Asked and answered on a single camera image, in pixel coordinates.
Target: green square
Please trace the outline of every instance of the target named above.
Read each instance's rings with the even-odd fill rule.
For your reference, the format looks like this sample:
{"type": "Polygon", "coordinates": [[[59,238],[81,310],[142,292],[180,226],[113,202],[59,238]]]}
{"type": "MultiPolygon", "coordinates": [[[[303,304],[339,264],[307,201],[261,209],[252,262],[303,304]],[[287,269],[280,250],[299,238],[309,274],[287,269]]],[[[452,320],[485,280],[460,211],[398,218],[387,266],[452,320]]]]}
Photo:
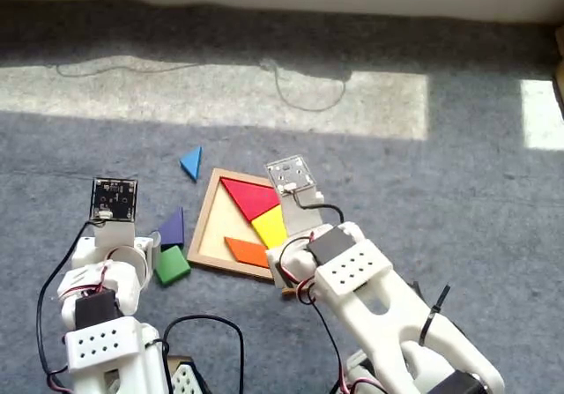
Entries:
{"type": "Polygon", "coordinates": [[[160,254],[159,266],[155,270],[160,282],[167,286],[190,273],[190,265],[178,246],[171,247],[160,254]]]}

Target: black cable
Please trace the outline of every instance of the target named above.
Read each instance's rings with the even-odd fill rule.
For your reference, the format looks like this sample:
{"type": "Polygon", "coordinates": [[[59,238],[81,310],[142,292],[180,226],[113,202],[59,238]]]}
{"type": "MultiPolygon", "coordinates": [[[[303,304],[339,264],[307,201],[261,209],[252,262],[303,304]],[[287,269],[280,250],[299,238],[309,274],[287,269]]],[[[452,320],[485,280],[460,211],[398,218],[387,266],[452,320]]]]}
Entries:
{"type": "Polygon", "coordinates": [[[299,106],[299,105],[294,105],[291,101],[289,101],[285,95],[282,93],[282,89],[280,88],[280,76],[278,74],[278,65],[274,63],[274,83],[276,85],[276,91],[278,92],[278,96],[280,97],[280,99],[290,108],[294,108],[294,109],[298,109],[301,110],[303,112],[325,112],[326,110],[329,110],[331,108],[334,108],[336,105],[338,105],[340,103],[340,101],[343,99],[343,97],[345,97],[345,93],[346,93],[346,82],[345,81],[341,81],[341,83],[343,84],[343,88],[341,89],[341,93],[339,94],[339,96],[337,97],[337,99],[335,101],[333,101],[329,106],[325,106],[323,108],[304,108],[303,106],[299,106]]]}
{"type": "Polygon", "coordinates": [[[311,296],[311,288],[313,285],[308,287],[308,290],[306,291],[306,294],[308,296],[309,299],[309,304],[311,304],[311,306],[313,306],[313,308],[315,309],[315,312],[317,313],[317,315],[319,316],[319,318],[321,319],[321,323],[323,324],[323,327],[325,328],[325,331],[327,332],[327,335],[329,336],[329,339],[331,341],[331,343],[333,344],[333,349],[335,350],[335,354],[337,355],[337,361],[338,361],[338,385],[340,386],[340,382],[341,382],[341,375],[343,374],[343,362],[341,361],[341,353],[338,351],[338,347],[337,347],[337,343],[335,342],[335,339],[333,338],[333,334],[331,334],[331,331],[329,329],[329,325],[327,324],[327,322],[325,321],[325,317],[323,317],[323,314],[321,313],[321,310],[317,307],[317,305],[315,304],[315,298],[313,298],[311,296]]]}
{"type": "Polygon", "coordinates": [[[136,73],[136,74],[163,74],[163,73],[166,73],[166,72],[184,70],[186,68],[194,68],[196,66],[202,66],[202,65],[203,65],[202,63],[186,63],[184,65],[173,66],[172,68],[166,68],[164,70],[138,70],[136,68],[131,68],[130,66],[116,65],[116,66],[110,66],[110,67],[107,67],[107,68],[104,68],[104,69],[101,69],[101,70],[97,70],[97,71],[85,72],[84,74],[67,74],[67,73],[61,71],[61,65],[57,65],[55,67],[55,71],[61,77],[65,77],[65,78],[85,78],[85,77],[95,77],[95,76],[103,74],[105,72],[118,71],[118,70],[129,71],[129,72],[133,72],[133,73],[136,73]]]}
{"type": "MultiPolygon", "coordinates": [[[[310,285],[308,287],[308,290],[306,290],[306,295],[308,296],[309,299],[309,303],[304,303],[304,304],[310,304],[311,306],[314,307],[315,312],[317,312],[317,315],[319,315],[319,318],[321,319],[321,322],[323,324],[323,327],[325,328],[325,330],[327,331],[327,335],[329,335],[329,339],[331,340],[331,343],[333,344],[333,348],[335,349],[335,353],[337,355],[337,360],[338,360],[338,374],[339,374],[339,379],[337,379],[337,382],[335,383],[335,385],[333,385],[333,388],[331,388],[330,394],[334,394],[338,392],[338,389],[340,388],[340,377],[343,374],[343,362],[341,361],[341,354],[338,350],[337,347],[337,343],[335,342],[335,339],[333,338],[333,334],[331,334],[331,331],[329,329],[329,325],[327,324],[327,322],[325,321],[325,318],[323,317],[323,314],[321,313],[321,310],[317,307],[317,305],[315,304],[315,297],[312,297],[311,295],[311,289],[314,286],[314,284],[310,285]]],[[[375,386],[378,390],[380,390],[383,394],[388,394],[388,392],[379,384],[377,383],[372,383],[370,381],[356,381],[355,383],[352,384],[352,391],[351,393],[354,393],[354,390],[356,389],[356,386],[359,383],[368,383],[370,385],[375,386]]]]}
{"type": "Polygon", "coordinates": [[[333,385],[333,386],[331,387],[331,390],[329,391],[329,394],[337,394],[339,383],[340,383],[339,380],[337,380],[337,381],[335,382],[335,385],[333,385]]]}
{"type": "Polygon", "coordinates": [[[309,210],[309,209],[332,209],[334,211],[336,211],[338,213],[338,219],[340,220],[340,223],[344,223],[345,222],[345,214],[343,213],[343,211],[341,211],[341,208],[334,205],[334,204],[329,204],[329,203],[319,203],[319,204],[301,204],[300,200],[296,194],[296,192],[293,193],[293,200],[296,202],[296,204],[298,205],[298,207],[300,207],[301,209],[304,210],[309,210]]]}
{"type": "Polygon", "coordinates": [[[168,346],[168,342],[167,342],[168,341],[168,334],[174,328],[174,326],[177,325],[178,323],[186,322],[186,321],[193,321],[193,320],[197,320],[197,319],[207,319],[207,320],[210,320],[210,321],[221,322],[221,323],[224,323],[225,325],[230,326],[231,328],[233,328],[234,330],[237,331],[237,335],[239,336],[239,351],[240,351],[239,394],[243,394],[244,379],[245,379],[245,341],[243,339],[243,333],[241,332],[241,329],[235,323],[229,321],[228,319],[225,319],[224,317],[214,316],[214,315],[190,315],[190,316],[179,317],[178,319],[175,319],[173,322],[171,322],[168,325],[168,327],[165,329],[165,332],[164,332],[163,337],[162,337],[162,341],[163,341],[162,360],[163,360],[163,365],[164,365],[164,368],[165,368],[165,375],[166,375],[166,378],[167,378],[168,393],[174,394],[173,384],[171,382],[171,376],[170,376],[170,371],[168,370],[168,362],[167,362],[168,352],[169,352],[169,346],[168,346]]]}
{"type": "Polygon", "coordinates": [[[294,244],[295,242],[298,242],[299,240],[309,240],[309,237],[307,236],[302,236],[302,237],[296,237],[293,240],[291,240],[290,242],[288,242],[286,244],[286,246],[284,246],[284,248],[282,249],[282,253],[280,253],[280,258],[278,259],[278,263],[280,264],[280,269],[282,270],[282,272],[284,273],[284,275],[290,279],[294,284],[299,284],[300,281],[296,278],[294,278],[290,273],[288,273],[288,271],[286,271],[284,269],[284,267],[282,266],[282,257],[284,256],[284,253],[286,253],[286,249],[288,247],[290,247],[291,244],[294,244]]]}
{"type": "Polygon", "coordinates": [[[37,350],[38,350],[38,353],[39,353],[39,360],[41,362],[41,367],[43,369],[43,372],[45,372],[45,375],[47,376],[47,378],[50,378],[56,385],[58,385],[62,388],[64,388],[64,385],[61,383],[61,380],[57,376],[57,374],[59,374],[60,372],[54,372],[49,368],[49,365],[48,365],[48,362],[47,362],[47,357],[45,356],[45,347],[43,346],[43,330],[41,328],[41,314],[42,314],[42,310],[43,310],[43,300],[45,299],[45,293],[47,292],[49,285],[51,284],[51,282],[53,282],[53,279],[55,279],[55,276],[61,271],[64,264],[67,263],[67,261],[69,260],[69,258],[72,255],[72,253],[74,252],[74,249],[77,247],[78,240],[80,240],[82,233],[84,233],[86,228],[89,227],[90,225],[93,225],[95,227],[99,227],[99,226],[104,225],[104,222],[103,221],[88,220],[87,222],[84,223],[82,228],[80,228],[80,231],[78,232],[76,238],[74,239],[74,242],[72,242],[69,250],[64,255],[63,259],[61,259],[61,262],[59,262],[59,264],[55,267],[55,269],[48,276],[47,280],[43,283],[43,286],[41,287],[41,290],[39,291],[39,297],[37,299],[37,312],[36,312],[36,315],[35,315],[35,337],[37,339],[37,350]]]}

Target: wire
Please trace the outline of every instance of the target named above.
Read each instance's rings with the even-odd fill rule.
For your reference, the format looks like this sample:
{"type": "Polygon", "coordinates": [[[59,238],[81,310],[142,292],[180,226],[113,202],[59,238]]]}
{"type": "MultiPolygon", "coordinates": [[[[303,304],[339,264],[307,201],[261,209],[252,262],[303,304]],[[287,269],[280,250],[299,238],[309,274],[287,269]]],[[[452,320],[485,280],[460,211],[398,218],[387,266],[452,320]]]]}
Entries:
{"type": "Polygon", "coordinates": [[[338,219],[340,223],[343,224],[345,222],[345,214],[341,211],[341,208],[329,203],[319,203],[319,204],[301,204],[296,192],[293,193],[293,200],[296,202],[298,207],[304,210],[309,209],[332,209],[338,213],[338,219]]]}
{"type": "Polygon", "coordinates": [[[280,99],[290,108],[301,110],[302,112],[325,112],[331,108],[334,108],[336,105],[340,103],[340,101],[345,97],[346,93],[346,82],[341,81],[343,88],[341,89],[341,93],[338,95],[337,99],[333,101],[329,106],[325,106],[323,108],[304,108],[303,106],[294,105],[291,101],[289,101],[285,95],[282,93],[282,89],[280,88],[280,76],[278,72],[278,65],[276,63],[273,64],[271,67],[274,71],[274,84],[276,85],[276,91],[278,92],[278,96],[280,99]]]}
{"type": "Polygon", "coordinates": [[[354,381],[350,389],[351,394],[354,394],[354,392],[356,392],[356,388],[362,383],[365,383],[366,385],[372,385],[373,387],[376,387],[378,390],[380,390],[383,394],[388,394],[388,392],[384,389],[384,387],[382,387],[380,383],[369,378],[359,378],[354,381]]]}
{"type": "Polygon", "coordinates": [[[202,66],[202,65],[203,65],[203,63],[186,63],[184,65],[173,66],[172,68],[166,68],[164,70],[138,70],[136,68],[131,68],[131,67],[125,66],[125,65],[116,65],[116,66],[110,66],[108,68],[104,68],[103,70],[86,72],[84,74],[67,74],[67,73],[61,71],[61,65],[57,65],[55,67],[55,71],[61,77],[65,77],[65,78],[84,78],[84,77],[95,77],[97,75],[104,74],[106,72],[118,71],[118,70],[129,71],[129,72],[133,72],[133,73],[136,73],[136,74],[163,74],[163,73],[166,73],[166,72],[184,70],[186,68],[194,68],[196,66],[202,66]]]}
{"type": "Polygon", "coordinates": [[[309,237],[306,237],[305,235],[302,237],[296,237],[293,240],[291,240],[290,242],[288,242],[286,244],[286,246],[284,246],[284,248],[282,249],[282,253],[280,253],[280,259],[278,260],[278,262],[280,263],[280,270],[287,276],[288,279],[290,279],[294,284],[300,284],[300,280],[297,279],[296,277],[294,277],[294,275],[292,273],[290,273],[289,270],[287,270],[284,266],[282,266],[282,257],[284,256],[284,253],[286,253],[286,249],[288,247],[290,247],[291,244],[294,244],[295,242],[298,242],[299,240],[310,240],[309,237]]]}
{"type": "Polygon", "coordinates": [[[74,293],[75,291],[87,291],[87,290],[98,290],[98,287],[100,285],[99,284],[85,284],[83,286],[74,286],[72,288],[69,288],[67,291],[65,291],[64,293],[62,293],[59,296],[59,299],[63,299],[64,297],[66,297],[68,294],[74,293]]]}
{"type": "MultiPolygon", "coordinates": [[[[311,306],[313,303],[312,303],[310,300],[308,300],[308,301],[303,300],[303,290],[304,290],[304,288],[306,287],[306,285],[308,284],[308,282],[310,282],[310,281],[313,280],[314,278],[315,278],[315,276],[310,277],[310,278],[308,278],[308,279],[304,279],[303,281],[301,281],[300,284],[298,284],[298,287],[296,288],[296,298],[298,299],[298,301],[299,301],[301,304],[305,304],[306,306],[311,306]]],[[[312,287],[314,284],[315,284],[315,282],[312,283],[311,286],[308,287],[308,290],[310,290],[311,287],[312,287]]]]}
{"type": "Polygon", "coordinates": [[[384,389],[384,387],[380,384],[379,381],[377,380],[372,380],[372,379],[368,379],[368,378],[359,378],[357,379],[351,386],[351,389],[349,390],[349,388],[346,386],[345,383],[345,370],[343,368],[343,362],[341,360],[341,354],[338,350],[337,347],[337,343],[335,342],[335,339],[333,338],[333,334],[331,334],[331,331],[329,329],[329,325],[327,324],[327,322],[325,321],[325,318],[323,317],[323,314],[321,313],[321,310],[317,307],[317,305],[315,304],[315,297],[312,296],[311,294],[311,289],[313,288],[314,284],[311,284],[310,286],[308,286],[308,289],[306,290],[306,296],[308,297],[308,302],[304,302],[302,301],[303,304],[308,304],[310,306],[313,306],[315,312],[317,312],[317,315],[319,315],[319,318],[321,319],[321,322],[323,324],[323,327],[325,328],[325,331],[327,331],[327,335],[329,335],[329,339],[331,341],[331,343],[333,344],[333,348],[335,349],[335,354],[337,355],[337,360],[338,360],[338,380],[335,383],[335,385],[333,386],[333,388],[330,391],[330,394],[336,393],[337,389],[340,388],[341,392],[343,394],[354,394],[354,392],[356,391],[356,387],[361,384],[361,383],[367,383],[369,385],[373,385],[376,388],[378,388],[383,394],[388,394],[388,392],[384,389]]]}
{"type": "Polygon", "coordinates": [[[47,376],[47,386],[55,392],[66,392],[66,393],[70,393],[72,394],[72,390],[69,390],[68,388],[64,388],[62,386],[57,385],[56,383],[53,382],[53,378],[55,376],[54,375],[48,375],[47,376]]]}
{"type": "Polygon", "coordinates": [[[167,377],[168,393],[174,394],[173,384],[171,382],[170,371],[168,370],[168,363],[167,363],[168,352],[169,352],[168,334],[174,328],[174,326],[177,325],[178,323],[186,322],[186,321],[193,321],[193,320],[198,320],[198,319],[221,322],[221,323],[224,323],[225,325],[230,326],[231,328],[233,328],[234,330],[237,331],[237,335],[239,336],[239,352],[240,352],[240,358],[239,358],[239,361],[240,361],[240,365],[239,365],[239,394],[243,394],[244,379],[245,379],[245,340],[243,339],[243,333],[241,332],[241,329],[235,323],[231,322],[228,319],[225,319],[224,317],[215,316],[215,315],[190,315],[190,316],[179,317],[179,318],[175,319],[173,322],[171,322],[168,325],[168,327],[165,329],[165,332],[162,336],[162,345],[163,345],[162,360],[163,360],[163,365],[164,365],[164,368],[165,368],[165,374],[166,374],[166,377],[167,377]]]}
{"type": "Polygon", "coordinates": [[[346,388],[346,384],[345,384],[345,374],[343,372],[343,362],[341,361],[341,353],[338,350],[337,343],[335,342],[335,339],[333,338],[333,334],[331,334],[331,331],[329,329],[329,325],[325,321],[325,317],[323,317],[321,310],[315,304],[315,298],[312,297],[312,295],[311,295],[311,288],[312,287],[313,287],[313,284],[311,286],[309,286],[308,290],[306,291],[306,295],[308,297],[309,304],[311,306],[313,306],[315,312],[317,313],[317,315],[321,319],[321,323],[323,324],[323,327],[325,328],[325,331],[327,332],[327,335],[329,336],[329,339],[330,339],[331,343],[333,344],[333,349],[335,350],[335,354],[337,355],[337,361],[338,361],[338,382],[339,382],[340,389],[343,393],[349,394],[349,390],[346,388]]]}
{"type": "Polygon", "coordinates": [[[56,372],[54,373],[49,368],[47,357],[45,355],[45,347],[43,345],[43,329],[41,328],[41,315],[43,311],[43,301],[45,299],[45,293],[47,292],[47,289],[51,284],[51,282],[53,281],[53,279],[55,279],[55,276],[59,273],[59,271],[63,268],[64,264],[66,264],[69,258],[71,257],[74,249],[77,247],[78,240],[80,240],[80,237],[82,233],[84,233],[86,228],[89,226],[101,227],[103,225],[104,225],[103,221],[94,221],[94,220],[88,220],[87,222],[84,223],[84,225],[80,228],[80,231],[78,231],[78,234],[74,239],[74,242],[72,242],[71,246],[69,247],[69,250],[66,252],[63,259],[61,259],[61,262],[59,262],[59,264],[55,267],[55,269],[45,280],[43,286],[41,287],[41,290],[39,291],[39,297],[37,299],[37,312],[35,315],[35,337],[37,340],[37,350],[39,353],[41,368],[43,369],[43,372],[47,376],[49,388],[54,391],[59,390],[58,392],[72,392],[64,387],[64,385],[57,377],[56,372]]]}
{"type": "Polygon", "coordinates": [[[340,378],[337,379],[337,381],[335,382],[335,384],[331,387],[329,394],[337,394],[338,391],[338,386],[341,383],[340,378]]]}

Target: red triangle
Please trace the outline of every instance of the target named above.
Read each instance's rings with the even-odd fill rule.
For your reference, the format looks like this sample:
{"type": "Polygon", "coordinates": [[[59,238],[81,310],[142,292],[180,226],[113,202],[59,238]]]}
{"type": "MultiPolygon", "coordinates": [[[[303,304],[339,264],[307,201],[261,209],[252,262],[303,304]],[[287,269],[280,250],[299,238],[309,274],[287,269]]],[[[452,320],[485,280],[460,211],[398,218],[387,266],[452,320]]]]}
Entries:
{"type": "Polygon", "coordinates": [[[221,178],[221,182],[248,222],[279,204],[272,187],[228,178],[221,178]]]}
{"type": "Polygon", "coordinates": [[[253,242],[245,242],[235,238],[226,237],[227,247],[231,250],[237,262],[242,264],[253,264],[262,268],[268,268],[266,248],[253,242]]]}

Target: carpet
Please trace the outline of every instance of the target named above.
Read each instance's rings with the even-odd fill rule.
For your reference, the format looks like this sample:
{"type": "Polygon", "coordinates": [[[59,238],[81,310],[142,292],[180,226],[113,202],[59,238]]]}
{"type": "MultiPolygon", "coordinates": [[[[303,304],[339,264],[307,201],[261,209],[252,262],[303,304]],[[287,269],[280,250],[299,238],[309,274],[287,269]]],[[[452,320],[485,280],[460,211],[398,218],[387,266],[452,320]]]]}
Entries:
{"type": "MultiPolygon", "coordinates": [[[[263,175],[296,153],[428,299],[451,284],[443,312],[507,392],[561,392],[564,128],[552,28],[123,0],[6,1],[0,20],[1,392],[48,392],[35,302],[87,218],[93,176],[139,180],[139,234],[182,206],[189,240],[214,167],[263,175]],[[345,93],[305,112],[280,99],[277,75],[300,108],[345,93]],[[192,183],[178,159],[197,145],[192,183]]],[[[58,281],[43,312],[53,368],[65,363],[58,281]]],[[[342,354],[353,353],[322,310],[342,354]]],[[[249,394],[325,393],[337,378],[314,310],[270,284],[196,268],[168,288],[152,281],[137,319],[162,331],[196,313],[241,326],[249,394]]],[[[229,329],[186,323],[171,337],[171,353],[193,356],[213,392],[236,392],[229,329]]]]}

